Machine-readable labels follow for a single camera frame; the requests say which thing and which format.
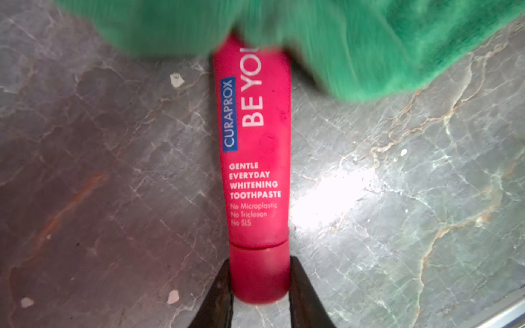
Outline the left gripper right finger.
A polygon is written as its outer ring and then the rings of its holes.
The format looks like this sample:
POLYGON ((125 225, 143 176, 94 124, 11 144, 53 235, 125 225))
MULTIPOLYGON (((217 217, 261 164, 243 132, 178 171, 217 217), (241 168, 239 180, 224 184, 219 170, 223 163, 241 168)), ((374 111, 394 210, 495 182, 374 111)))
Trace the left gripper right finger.
POLYGON ((291 257, 291 285, 288 293, 291 327, 335 328, 298 257, 291 257))

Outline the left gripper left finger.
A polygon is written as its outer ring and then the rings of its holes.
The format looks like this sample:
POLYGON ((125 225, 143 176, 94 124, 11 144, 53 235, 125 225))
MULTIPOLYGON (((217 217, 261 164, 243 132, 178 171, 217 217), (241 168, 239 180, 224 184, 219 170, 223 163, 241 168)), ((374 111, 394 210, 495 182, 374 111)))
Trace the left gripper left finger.
POLYGON ((189 328, 231 328, 233 293, 229 259, 218 271, 189 328))

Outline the dark red tube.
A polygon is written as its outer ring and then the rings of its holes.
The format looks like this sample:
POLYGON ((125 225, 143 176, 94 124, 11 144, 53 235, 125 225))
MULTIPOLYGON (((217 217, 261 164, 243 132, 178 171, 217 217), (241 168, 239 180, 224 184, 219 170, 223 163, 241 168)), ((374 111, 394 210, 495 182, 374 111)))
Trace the dark red tube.
POLYGON ((273 303, 291 285, 291 62, 231 36, 213 66, 232 291, 273 303))

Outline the green microfiber cloth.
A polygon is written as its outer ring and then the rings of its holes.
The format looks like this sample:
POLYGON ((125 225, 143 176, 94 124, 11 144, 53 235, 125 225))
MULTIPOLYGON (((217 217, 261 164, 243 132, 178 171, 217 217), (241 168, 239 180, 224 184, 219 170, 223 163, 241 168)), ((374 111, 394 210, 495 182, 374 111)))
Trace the green microfiber cloth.
POLYGON ((121 52, 210 55, 231 34, 293 54, 348 101, 418 90, 524 12, 523 1, 59 1, 121 52))

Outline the aluminium front rail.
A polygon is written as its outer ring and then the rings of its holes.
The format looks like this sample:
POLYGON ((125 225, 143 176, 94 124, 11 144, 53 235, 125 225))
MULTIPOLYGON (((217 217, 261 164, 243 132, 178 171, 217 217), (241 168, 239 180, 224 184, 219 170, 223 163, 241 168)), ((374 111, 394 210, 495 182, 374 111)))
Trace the aluminium front rail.
POLYGON ((463 322, 459 327, 524 328, 524 287, 511 292, 500 301, 463 322))

